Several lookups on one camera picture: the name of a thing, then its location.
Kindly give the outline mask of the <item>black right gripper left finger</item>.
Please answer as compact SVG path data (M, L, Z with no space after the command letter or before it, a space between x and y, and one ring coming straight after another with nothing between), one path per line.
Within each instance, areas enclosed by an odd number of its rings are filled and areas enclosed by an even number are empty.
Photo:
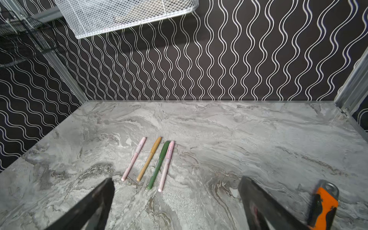
M47 227L48 230L104 230L111 210L115 186L111 177L103 180L73 208Z

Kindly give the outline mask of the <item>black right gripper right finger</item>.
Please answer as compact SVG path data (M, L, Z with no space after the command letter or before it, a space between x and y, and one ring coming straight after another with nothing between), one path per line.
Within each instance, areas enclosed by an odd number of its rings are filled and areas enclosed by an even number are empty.
M238 186L250 230L307 230L282 205L264 191L250 177L243 176Z

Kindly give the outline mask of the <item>pink pen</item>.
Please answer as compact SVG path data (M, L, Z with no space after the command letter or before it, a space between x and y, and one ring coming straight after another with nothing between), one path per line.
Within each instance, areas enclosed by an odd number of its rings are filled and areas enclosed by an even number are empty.
M141 139L141 141L139 142L139 144L138 144L138 146L137 146L137 148L136 148L136 150L135 150L135 152L134 152L134 154L133 154L133 156L131 158L131 161L129 163L129 166L125 170L125 172L124 172L124 174L123 174L123 176L121 178L121 181L125 181L126 180L126 178L127 178L128 174L129 174L130 170L132 169L132 167L133 167L133 165L134 165L134 163L135 163L135 161L136 161L139 153L141 152L141 149L142 149L143 145L145 144L146 139L147 139L146 137L143 137Z
M159 184L159 187L158 187L158 192L163 191L166 176L167 176L167 173L168 173L168 169L169 169L172 154L173 154L174 146L175 146L175 141L171 141L170 144L169 144L167 154L166 154L166 161L165 161L164 169L163 169L163 172L162 172L162 177L161 177L161 180L160 180L160 184Z

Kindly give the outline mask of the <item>tan pen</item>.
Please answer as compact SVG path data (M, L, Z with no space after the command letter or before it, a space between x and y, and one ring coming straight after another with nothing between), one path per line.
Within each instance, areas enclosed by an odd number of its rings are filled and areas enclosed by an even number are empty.
M141 179L142 179L142 177L143 177L143 175L144 175L147 167L149 166L149 163L152 160L152 158L153 158L153 156L154 156L154 154L155 154L155 152L156 152L156 150L157 150L157 148L158 148L161 140L162 140L162 137L158 137L157 140L155 141L155 143L154 143L154 145L153 145L153 147L152 147L152 149L151 149L151 151L150 151L150 153L149 153L149 155L147 157L147 160L146 160L146 162L145 162L145 164L144 164L141 172L139 173L139 175L137 177L137 181L138 182L141 181Z

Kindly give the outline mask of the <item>green pen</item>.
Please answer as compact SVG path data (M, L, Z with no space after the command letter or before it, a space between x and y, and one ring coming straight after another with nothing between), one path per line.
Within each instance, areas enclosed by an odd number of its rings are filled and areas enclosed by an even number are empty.
M169 145L170 145L170 141L169 140L164 143L164 146L163 146L163 148L162 148L162 150L160 152L159 160L158 160L158 162L156 164L154 173L153 173L152 177L150 178L150 181L149 181L149 183L148 183L148 185L146 187L147 190L151 190L152 187L153 187L153 185L154 185L154 182L156 180L156 177L158 175L158 172L160 171L161 165L162 165L162 163L164 161L164 158L166 156L166 153L168 151Z

